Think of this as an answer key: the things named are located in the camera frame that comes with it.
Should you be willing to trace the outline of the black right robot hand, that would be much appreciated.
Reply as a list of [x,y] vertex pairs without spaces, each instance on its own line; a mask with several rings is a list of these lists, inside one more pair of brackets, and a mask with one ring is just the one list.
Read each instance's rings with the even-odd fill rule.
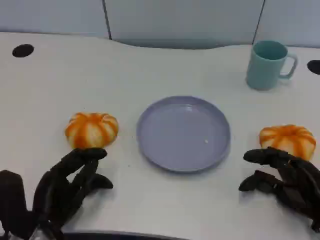
[[273,194],[283,206],[312,220],[311,229],[320,232],[320,171],[312,163],[273,147],[248,150],[243,159],[276,169],[281,180],[256,170],[239,191]]

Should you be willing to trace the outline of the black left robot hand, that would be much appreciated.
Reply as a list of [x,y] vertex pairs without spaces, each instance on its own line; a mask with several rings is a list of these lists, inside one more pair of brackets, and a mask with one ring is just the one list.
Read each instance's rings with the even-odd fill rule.
[[33,197],[32,212],[41,220],[61,228],[80,209],[83,200],[113,183],[97,173],[99,161],[107,156],[103,148],[75,148],[40,179]]

